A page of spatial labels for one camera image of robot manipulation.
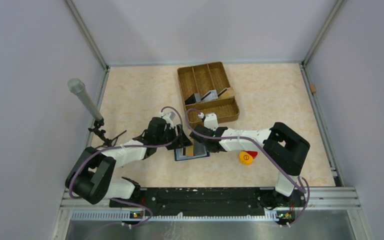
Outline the gold credit card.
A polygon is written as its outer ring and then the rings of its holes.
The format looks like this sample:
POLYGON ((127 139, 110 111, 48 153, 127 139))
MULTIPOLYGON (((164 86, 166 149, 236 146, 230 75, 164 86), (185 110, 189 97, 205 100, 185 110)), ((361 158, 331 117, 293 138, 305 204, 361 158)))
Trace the gold credit card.
POLYGON ((183 155, 186 157, 194 157, 195 156, 194 146, 190 145, 185 147, 183 149, 183 155))

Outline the navy blue card holder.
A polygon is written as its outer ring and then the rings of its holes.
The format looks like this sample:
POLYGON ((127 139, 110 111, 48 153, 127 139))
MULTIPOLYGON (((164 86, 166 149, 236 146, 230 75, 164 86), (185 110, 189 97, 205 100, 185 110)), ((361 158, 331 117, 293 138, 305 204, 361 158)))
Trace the navy blue card holder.
POLYGON ((174 160, 177 162, 207 158, 209 156, 210 153, 203 145, 192 145, 184 148, 178 148, 174 152, 174 160))

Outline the dark grey credit card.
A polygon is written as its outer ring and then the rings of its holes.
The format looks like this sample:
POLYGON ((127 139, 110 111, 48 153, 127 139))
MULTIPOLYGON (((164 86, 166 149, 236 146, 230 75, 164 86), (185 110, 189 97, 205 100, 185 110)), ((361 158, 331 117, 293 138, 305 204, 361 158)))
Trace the dark grey credit card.
POLYGON ((193 105, 201 102, 201 96, 198 92, 191 94, 185 101, 185 105, 193 105))

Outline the woven brown divided tray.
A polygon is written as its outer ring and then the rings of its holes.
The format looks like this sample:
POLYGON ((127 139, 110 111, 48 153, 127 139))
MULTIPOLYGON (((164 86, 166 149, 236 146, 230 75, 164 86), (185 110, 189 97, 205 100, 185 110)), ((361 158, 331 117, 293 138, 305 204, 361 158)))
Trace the woven brown divided tray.
POLYGON ((222 62, 179 67, 177 78, 185 111, 215 113, 219 123, 238 120, 240 109, 222 62))

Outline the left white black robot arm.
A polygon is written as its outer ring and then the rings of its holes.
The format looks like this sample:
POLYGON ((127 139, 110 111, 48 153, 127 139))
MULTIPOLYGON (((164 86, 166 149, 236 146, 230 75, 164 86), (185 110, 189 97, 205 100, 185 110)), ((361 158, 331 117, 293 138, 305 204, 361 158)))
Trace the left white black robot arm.
POLYGON ((112 180, 113 172, 135 161, 153 155, 158 148, 177 150, 192 146, 182 124, 173 125, 168 116, 153 117, 147 129, 125 144, 98 150, 87 147, 65 180, 74 199, 80 198, 95 205, 104 198, 120 198, 127 206, 140 202, 139 184, 129 178, 112 180))

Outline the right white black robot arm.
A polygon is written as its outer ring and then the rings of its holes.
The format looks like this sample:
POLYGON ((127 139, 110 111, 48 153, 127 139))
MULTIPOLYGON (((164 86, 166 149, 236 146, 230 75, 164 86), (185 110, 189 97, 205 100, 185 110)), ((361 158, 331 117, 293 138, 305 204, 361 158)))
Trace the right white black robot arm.
POLYGON ((273 200, 279 206, 287 206, 293 200, 294 189, 307 193, 299 176, 311 145, 282 122, 261 130, 197 125, 189 136, 211 153, 251 151, 265 155, 279 171, 273 192, 273 200))

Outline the silver card in tray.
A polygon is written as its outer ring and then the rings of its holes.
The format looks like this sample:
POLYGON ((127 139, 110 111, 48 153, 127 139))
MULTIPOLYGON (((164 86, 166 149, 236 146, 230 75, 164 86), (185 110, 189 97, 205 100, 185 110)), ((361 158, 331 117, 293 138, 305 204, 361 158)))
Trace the silver card in tray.
POLYGON ((216 89, 209 90, 204 96, 201 97, 201 102, 210 102, 218 99, 218 94, 216 89))

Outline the gold card in tray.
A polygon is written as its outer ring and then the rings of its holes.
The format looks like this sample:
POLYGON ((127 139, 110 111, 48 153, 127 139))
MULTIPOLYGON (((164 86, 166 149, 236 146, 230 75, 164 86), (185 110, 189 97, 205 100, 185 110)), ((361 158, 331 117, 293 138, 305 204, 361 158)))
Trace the gold card in tray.
POLYGON ((218 99, 227 99, 235 96, 235 91, 232 87, 226 87, 218 95, 218 99))

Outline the yellow round toy block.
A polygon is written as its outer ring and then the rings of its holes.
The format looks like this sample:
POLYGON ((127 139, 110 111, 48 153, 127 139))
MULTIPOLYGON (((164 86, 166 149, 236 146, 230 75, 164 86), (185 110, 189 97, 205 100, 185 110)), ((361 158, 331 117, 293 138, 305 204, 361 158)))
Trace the yellow round toy block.
POLYGON ((239 153, 238 159, 241 164, 246 166, 251 165, 254 161, 254 157, 246 151, 241 151, 239 153))

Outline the red toy block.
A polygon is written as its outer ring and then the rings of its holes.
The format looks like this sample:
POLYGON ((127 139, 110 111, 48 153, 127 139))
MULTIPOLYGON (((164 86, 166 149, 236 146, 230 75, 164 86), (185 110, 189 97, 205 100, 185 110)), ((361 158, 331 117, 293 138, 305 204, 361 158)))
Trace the red toy block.
POLYGON ((258 156, 257 151, 246 151, 250 156, 252 156, 253 159, 255 159, 258 156))

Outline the small brown block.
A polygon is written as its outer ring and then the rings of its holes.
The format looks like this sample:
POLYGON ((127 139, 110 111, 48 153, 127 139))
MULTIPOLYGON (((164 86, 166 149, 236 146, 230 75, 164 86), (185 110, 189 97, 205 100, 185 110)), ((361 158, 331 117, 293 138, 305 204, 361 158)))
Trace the small brown block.
POLYGON ((309 85, 309 89, 312 94, 315 94, 317 92, 316 86, 312 83, 309 85))

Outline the grey microphone on tripod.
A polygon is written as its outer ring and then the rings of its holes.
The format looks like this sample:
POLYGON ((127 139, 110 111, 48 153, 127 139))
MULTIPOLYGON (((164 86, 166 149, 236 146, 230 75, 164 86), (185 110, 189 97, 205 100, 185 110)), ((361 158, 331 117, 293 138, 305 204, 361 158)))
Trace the grey microphone on tripod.
POLYGON ((90 115, 93 117, 93 127, 89 127, 88 131, 96 135, 103 142, 105 147, 113 147, 116 145, 118 138, 125 133, 122 132, 113 139, 105 136, 106 131, 101 129, 104 126, 104 117, 98 110, 97 105, 92 101, 90 95, 87 93, 85 84, 79 78, 71 78, 67 82, 68 89, 73 93, 80 102, 84 105, 90 115))

